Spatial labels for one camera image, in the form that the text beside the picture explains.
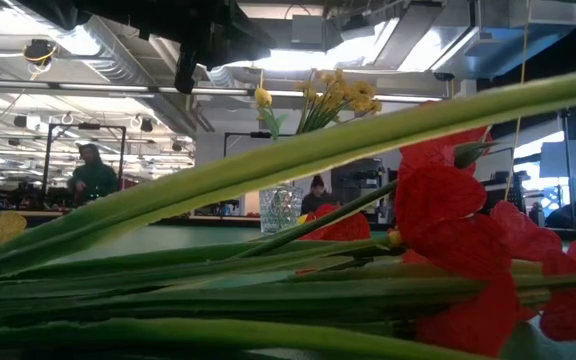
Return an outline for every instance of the person in green jacket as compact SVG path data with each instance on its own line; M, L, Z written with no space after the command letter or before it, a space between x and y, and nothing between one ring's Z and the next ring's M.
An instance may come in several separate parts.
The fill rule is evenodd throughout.
M117 175L112 167L101 161L97 146L82 145L79 155L85 164L77 167L68 180L68 187L75 193L76 206L118 190Z

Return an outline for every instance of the person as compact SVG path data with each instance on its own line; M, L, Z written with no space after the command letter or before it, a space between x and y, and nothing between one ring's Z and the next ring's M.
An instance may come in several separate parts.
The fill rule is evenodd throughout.
M77 167L68 180L68 188L75 193L76 206L117 191L117 175L101 161L97 146L82 145L79 155L85 164Z
M326 186L321 176L316 175L310 183L310 193L306 195L301 202L301 215L314 213L324 204L337 205L339 202L332 194L326 191Z

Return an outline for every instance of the clear vase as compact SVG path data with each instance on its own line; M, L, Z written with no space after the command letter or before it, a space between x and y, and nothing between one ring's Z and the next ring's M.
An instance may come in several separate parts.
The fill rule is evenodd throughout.
M290 184L280 184L261 190L259 192L261 232L274 234L295 226L301 215L303 192L303 189Z

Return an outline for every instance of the metal beam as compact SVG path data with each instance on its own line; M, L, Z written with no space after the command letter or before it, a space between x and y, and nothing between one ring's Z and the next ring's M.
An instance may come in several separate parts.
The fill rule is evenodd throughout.
M255 89L233 88L194 88L193 95L211 96L254 96ZM0 93L24 93L45 95L70 96L97 96L97 97L149 97L155 94L179 94L173 86L147 86L147 85L105 85L105 84L77 84L42 81L9 81L0 80ZM269 90L273 97L301 98L300 91ZM376 95L376 99L386 103L423 103L438 101L439 97L425 97L407 94Z

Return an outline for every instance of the red flower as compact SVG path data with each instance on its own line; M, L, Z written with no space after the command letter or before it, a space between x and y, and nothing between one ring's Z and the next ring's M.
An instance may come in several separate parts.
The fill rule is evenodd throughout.
M418 255L473 279L494 279L510 268L504 231L484 215L484 187L449 166L429 166L401 181L397 222L402 239Z
M510 274L476 297L435 316L417 320L417 340L497 357L515 327L519 301Z
M561 239L557 234L538 227L507 201L498 202L490 212L490 217L506 231L505 241L513 259L543 261L550 251L561 251Z
M542 272L545 276L576 274L576 241L567 254L550 251L544 259ZM539 325L552 340L576 340L576 289L553 292Z
M406 179L415 170L426 166L453 166L455 163L455 146L479 141L485 132L486 128L484 127L402 147L400 149L402 159L397 174L399 180ZM472 164L462 171L472 176L475 173L475 168L475 164Z
M325 216L337 207L333 205L322 205L317 209L314 216L308 216L306 222ZM370 224L366 216L356 213L352 216L337 221L334 224L319 228L308 235L304 235L300 240L335 240L353 241L370 239Z

